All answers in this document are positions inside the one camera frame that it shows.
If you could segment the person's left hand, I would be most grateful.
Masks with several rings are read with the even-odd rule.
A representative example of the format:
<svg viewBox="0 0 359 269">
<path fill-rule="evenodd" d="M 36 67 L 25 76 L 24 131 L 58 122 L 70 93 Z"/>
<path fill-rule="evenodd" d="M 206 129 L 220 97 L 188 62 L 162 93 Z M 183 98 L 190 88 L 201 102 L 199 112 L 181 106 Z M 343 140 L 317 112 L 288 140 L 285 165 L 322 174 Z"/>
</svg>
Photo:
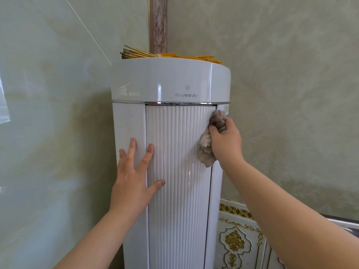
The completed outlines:
<svg viewBox="0 0 359 269">
<path fill-rule="evenodd" d="M 127 152 L 119 150 L 117 177 L 112 188 L 110 212 L 126 219 L 137 219 L 145 210 L 151 198 L 147 196 L 146 172 L 154 154 L 154 145 L 150 144 L 139 166 L 126 171 Z"/>
</svg>

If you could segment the person's right hand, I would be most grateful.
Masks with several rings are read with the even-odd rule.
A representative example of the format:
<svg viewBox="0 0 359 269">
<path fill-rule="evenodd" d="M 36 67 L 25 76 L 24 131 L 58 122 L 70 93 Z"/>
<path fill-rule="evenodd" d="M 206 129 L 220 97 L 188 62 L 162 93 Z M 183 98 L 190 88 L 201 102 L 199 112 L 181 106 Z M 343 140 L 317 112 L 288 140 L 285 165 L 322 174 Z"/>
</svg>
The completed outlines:
<svg viewBox="0 0 359 269">
<path fill-rule="evenodd" d="M 243 163 L 242 137 L 232 118 L 223 117 L 227 130 L 222 133 L 221 143 L 212 143 L 213 154 L 224 171 L 234 169 Z"/>
</svg>

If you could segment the grey cleaning cloth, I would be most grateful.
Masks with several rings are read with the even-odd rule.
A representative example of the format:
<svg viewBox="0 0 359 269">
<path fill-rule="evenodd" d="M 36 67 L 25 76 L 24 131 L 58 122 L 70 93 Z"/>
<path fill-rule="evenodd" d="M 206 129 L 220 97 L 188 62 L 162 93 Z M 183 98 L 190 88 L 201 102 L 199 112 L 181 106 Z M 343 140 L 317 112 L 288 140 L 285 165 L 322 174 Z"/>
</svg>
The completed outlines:
<svg viewBox="0 0 359 269">
<path fill-rule="evenodd" d="M 225 111 L 217 109 L 211 114 L 209 118 L 209 125 L 215 126 L 220 134 L 227 130 L 226 121 L 223 119 L 225 114 Z M 217 160 L 212 150 L 212 140 L 209 132 L 209 125 L 200 137 L 199 150 L 197 153 L 198 160 L 204 164 L 206 168 L 213 166 Z"/>
</svg>

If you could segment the person's right forearm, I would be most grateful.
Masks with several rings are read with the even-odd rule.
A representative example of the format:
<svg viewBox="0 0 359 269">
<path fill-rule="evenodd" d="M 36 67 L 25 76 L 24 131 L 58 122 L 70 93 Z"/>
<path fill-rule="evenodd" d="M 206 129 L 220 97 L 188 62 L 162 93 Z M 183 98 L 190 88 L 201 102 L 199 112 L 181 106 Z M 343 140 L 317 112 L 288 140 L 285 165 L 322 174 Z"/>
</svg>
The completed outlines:
<svg viewBox="0 0 359 269">
<path fill-rule="evenodd" d="M 220 161 L 287 269 L 359 269 L 359 239 L 241 158 Z"/>
</svg>

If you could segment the person's left forearm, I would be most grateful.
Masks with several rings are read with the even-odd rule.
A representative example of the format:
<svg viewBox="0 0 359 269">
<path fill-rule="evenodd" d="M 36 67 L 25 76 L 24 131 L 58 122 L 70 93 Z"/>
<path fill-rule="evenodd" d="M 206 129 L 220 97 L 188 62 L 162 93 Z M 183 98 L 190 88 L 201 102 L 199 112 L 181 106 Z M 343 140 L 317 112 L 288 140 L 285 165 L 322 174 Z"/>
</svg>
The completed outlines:
<svg viewBox="0 0 359 269">
<path fill-rule="evenodd" d="M 108 269 L 141 211 L 110 210 L 53 269 Z"/>
</svg>

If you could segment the white standing air conditioner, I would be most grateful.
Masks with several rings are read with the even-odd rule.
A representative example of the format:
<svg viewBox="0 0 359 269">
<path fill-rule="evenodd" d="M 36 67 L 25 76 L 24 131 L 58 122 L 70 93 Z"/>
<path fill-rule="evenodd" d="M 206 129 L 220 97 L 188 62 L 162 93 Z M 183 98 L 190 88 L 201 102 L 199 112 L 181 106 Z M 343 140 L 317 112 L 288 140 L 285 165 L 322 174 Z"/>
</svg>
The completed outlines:
<svg viewBox="0 0 359 269">
<path fill-rule="evenodd" d="M 111 95 L 116 149 L 136 139 L 137 168 L 154 155 L 146 184 L 165 185 L 123 242 L 125 269 L 213 269 L 223 171 L 197 157 L 218 105 L 229 104 L 231 72 L 181 58 L 136 58 L 113 65 Z"/>
</svg>

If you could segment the white gold ornate furniture panel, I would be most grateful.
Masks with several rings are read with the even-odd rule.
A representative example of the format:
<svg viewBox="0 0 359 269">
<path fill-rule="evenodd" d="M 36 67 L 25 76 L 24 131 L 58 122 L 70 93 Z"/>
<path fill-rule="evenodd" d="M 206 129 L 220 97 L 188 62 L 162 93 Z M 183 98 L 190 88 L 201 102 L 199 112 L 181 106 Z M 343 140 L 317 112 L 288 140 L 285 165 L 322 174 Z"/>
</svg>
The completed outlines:
<svg viewBox="0 0 359 269">
<path fill-rule="evenodd" d="M 214 269 L 287 269 L 244 204 L 220 200 Z"/>
</svg>

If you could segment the bundle of yellow sticks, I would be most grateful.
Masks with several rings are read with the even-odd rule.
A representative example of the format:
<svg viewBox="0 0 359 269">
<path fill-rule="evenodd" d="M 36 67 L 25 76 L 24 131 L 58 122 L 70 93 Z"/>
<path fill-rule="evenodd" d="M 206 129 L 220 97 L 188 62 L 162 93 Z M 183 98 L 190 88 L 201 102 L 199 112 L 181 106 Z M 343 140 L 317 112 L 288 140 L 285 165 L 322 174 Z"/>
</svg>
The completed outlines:
<svg viewBox="0 0 359 269">
<path fill-rule="evenodd" d="M 223 64 L 222 61 L 215 59 L 213 55 L 200 55 L 200 56 L 179 56 L 176 53 L 162 53 L 153 54 L 148 53 L 140 49 L 136 49 L 125 45 L 121 52 L 122 59 L 135 59 L 135 58 L 181 58 L 181 59 L 192 59 L 205 62 L 211 62 L 216 64 Z"/>
</svg>

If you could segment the brown marble corner trim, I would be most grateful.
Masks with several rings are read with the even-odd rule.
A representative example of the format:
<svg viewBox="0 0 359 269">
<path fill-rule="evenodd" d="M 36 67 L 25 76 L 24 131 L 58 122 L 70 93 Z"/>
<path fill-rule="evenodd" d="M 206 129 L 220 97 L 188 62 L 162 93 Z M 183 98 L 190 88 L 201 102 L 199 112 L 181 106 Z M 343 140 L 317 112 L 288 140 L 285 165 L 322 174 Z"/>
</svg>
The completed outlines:
<svg viewBox="0 0 359 269">
<path fill-rule="evenodd" d="M 150 53 L 167 52 L 167 0 L 148 0 Z"/>
</svg>

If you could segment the grey metal rail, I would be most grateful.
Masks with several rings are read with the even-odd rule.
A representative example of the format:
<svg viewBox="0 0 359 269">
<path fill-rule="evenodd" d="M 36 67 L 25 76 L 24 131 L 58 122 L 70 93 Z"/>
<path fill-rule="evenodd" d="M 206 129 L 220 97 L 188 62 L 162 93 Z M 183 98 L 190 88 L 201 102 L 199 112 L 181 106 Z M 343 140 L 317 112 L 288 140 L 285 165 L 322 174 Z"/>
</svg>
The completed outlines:
<svg viewBox="0 0 359 269">
<path fill-rule="evenodd" d="M 321 214 L 323 217 L 325 217 L 327 220 L 337 224 L 338 226 L 342 227 L 343 229 L 347 230 L 351 234 L 355 235 L 359 238 L 359 221 L 358 220 L 352 220 L 347 219 L 343 217 L 337 217 L 337 216 L 330 216 L 326 214 Z"/>
</svg>

